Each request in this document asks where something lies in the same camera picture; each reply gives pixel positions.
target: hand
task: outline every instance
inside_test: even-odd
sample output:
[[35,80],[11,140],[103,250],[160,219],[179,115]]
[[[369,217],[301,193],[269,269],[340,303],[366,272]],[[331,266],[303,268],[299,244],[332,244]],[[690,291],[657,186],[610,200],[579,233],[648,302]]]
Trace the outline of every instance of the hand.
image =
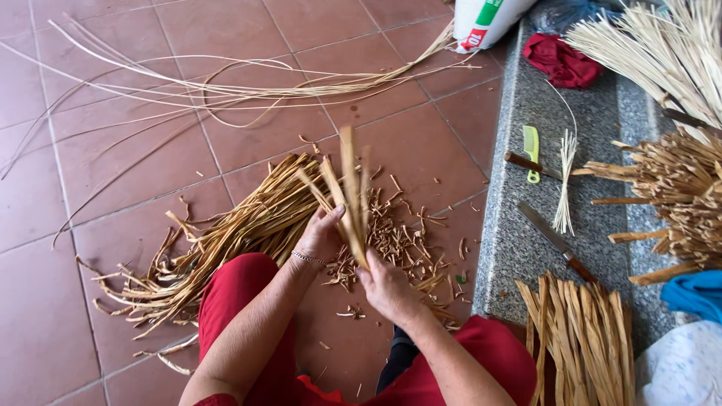
[[294,250],[311,258],[332,262],[344,243],[336,229],[336,224],[341,221],[345,212],[346,208],[343,204],[328,213],[319,207],[308,221]]
[[357,268],[356,275],[366,290],[368,303],[382,316],[405,330],[409,322],[430,312],[420,300],[422,294],[411,289],[403,271],[382,261],[374,249],[366,251],[366,260],[371,269]]

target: knife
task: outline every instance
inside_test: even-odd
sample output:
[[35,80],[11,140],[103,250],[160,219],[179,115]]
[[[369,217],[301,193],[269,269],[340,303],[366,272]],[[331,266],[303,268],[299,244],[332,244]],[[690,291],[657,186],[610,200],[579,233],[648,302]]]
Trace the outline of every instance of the knife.
[[535,170],[536,172],[541,172],[544,175],[548,175],[553,178],[557,178],[560,181],[564,180],[564,179],[562,179],[562,173],[559,172],[558,170],[545,168],[541,164],[538,164],[534,161],[528,160],[521,155],[515,154],[514,152],[507,151],[506,154],[504,154],[504,160],[506,162],[513,163],[514,165],[521,166],[522,168],[526,168],[529,170]]
[[589,283],[598,282],[598,280],[586,269],[574,254],[567,248],[567,243],[564,242],[562,236],[557,234],[554,229],[549,226],[549,223],[538,213],[532,209],[526,202],[519,202],[516,205],[519,211],[526,216],[531,224],[536,227],[537,230],[549,240],[550,243],[567,259],[567,268],[574,269],[577,274],[585,281]]
[[705,130],[709,131],[711,134],[716,135],[717,137],[722,138],[722,130],[712,127],[711,125],[705,123],[704,121],[694,118],[690,116],[689,114],[685,114],[681,111],[674,110],[672,108],[665,108],[662,110],[662,116],[665,116],[667,118],[670,118],[675,121],[679,121],[682,124],[686,124],[688,126],[693,126],[695,128],[702,127]]

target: woman's left hand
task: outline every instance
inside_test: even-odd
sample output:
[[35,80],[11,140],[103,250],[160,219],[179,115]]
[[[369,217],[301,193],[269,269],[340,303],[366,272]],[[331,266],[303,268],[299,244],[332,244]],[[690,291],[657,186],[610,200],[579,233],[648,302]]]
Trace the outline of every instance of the woman's left hand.
[[344,243],[336,229],[336,224],[341,221],[344,213],[346,207],[343,204],[328,213],[319,207],[308,221],[294,250],[311,258],[332,262]]

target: blue cloth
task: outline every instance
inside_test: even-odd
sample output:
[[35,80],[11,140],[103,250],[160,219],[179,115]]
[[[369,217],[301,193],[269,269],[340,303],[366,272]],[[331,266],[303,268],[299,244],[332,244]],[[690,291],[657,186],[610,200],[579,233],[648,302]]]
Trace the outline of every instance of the blue cloth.
[[675,277],[664,285],[659,298],[669,303],[669,310],[722,324],[722,271]]

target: red pants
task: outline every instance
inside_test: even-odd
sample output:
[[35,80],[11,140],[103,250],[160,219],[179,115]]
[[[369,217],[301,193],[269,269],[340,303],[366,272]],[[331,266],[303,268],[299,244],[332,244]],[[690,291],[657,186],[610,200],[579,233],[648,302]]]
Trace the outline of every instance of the red pants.
[[[206,287],[199,311],[201,360],[233,317],[258,295],[278,272],[264,254],[244,254],[218,269]],[[338,406],[321,399],[295,378],[293,320],[275,353],[245,398],[244,406]],[[498,321],[471,317],[454,337],[481,363],[519,406],[529,406],[536,386],[536,367],[526,348]],[[215,405],[234,405],[230,397]],[[443,405],[441,391],[423,354],[377,397],[364,405]]]

